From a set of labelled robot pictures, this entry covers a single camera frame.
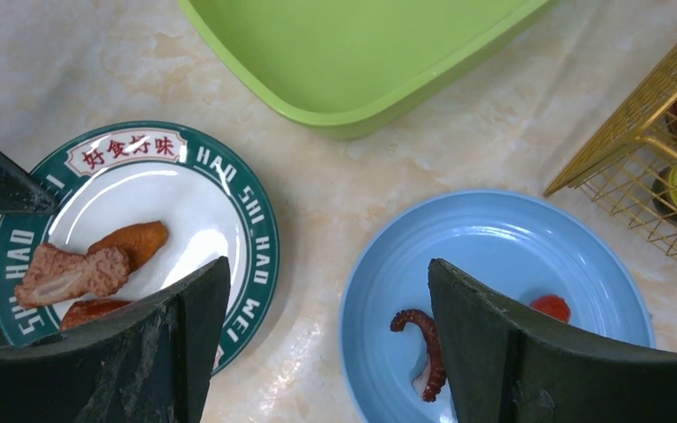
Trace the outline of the white plate with green rim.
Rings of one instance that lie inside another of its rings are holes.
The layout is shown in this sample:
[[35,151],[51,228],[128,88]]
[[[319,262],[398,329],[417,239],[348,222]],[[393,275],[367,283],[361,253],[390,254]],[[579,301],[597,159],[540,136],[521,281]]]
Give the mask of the white plate with green rim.
[[180,124],[123,122],[59,147],[32,177],[58,209],[0,219],[0,326],[11,345],[56,333],[72,305],[24,308],[16,299],[42,243],[85,254],[119,229],[153,222],[165,226],[167,241],[115,299],[141,300],[224,256],[230,290],[213,371],[254,337],[276,287],[279,231],[261,182],[227,146]]

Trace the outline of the blue plate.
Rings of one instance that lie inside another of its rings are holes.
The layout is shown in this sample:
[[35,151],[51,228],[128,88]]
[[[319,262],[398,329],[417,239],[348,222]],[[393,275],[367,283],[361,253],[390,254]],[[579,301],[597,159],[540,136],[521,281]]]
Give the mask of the blue plate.
[[400,332],[403,309],[431,312],[428,266],[442,258],[528,304],[554,294],[577,328],[635,345],[656,344],[644,299],[619,257],[587,226],[534,197],[473,189],[399,214],[368,244],[346,284],[339,318],[344,377],[367,422],[453,422],[449,389],[421,399],[427,362],[420,330]]

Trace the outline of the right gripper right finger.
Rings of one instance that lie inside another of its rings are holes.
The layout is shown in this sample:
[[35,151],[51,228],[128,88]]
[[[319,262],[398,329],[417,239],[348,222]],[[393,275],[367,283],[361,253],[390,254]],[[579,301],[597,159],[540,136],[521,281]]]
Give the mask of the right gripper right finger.
[[428,289],[459,421],[677,422],[677,352],[561,323],[443,259]]

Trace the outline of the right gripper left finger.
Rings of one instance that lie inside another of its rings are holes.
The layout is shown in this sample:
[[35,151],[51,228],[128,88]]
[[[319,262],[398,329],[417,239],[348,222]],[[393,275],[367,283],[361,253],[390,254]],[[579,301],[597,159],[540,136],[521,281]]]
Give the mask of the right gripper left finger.
[[0,347],[0,422],[198,422],[230,290],[220,257],[25,347]]

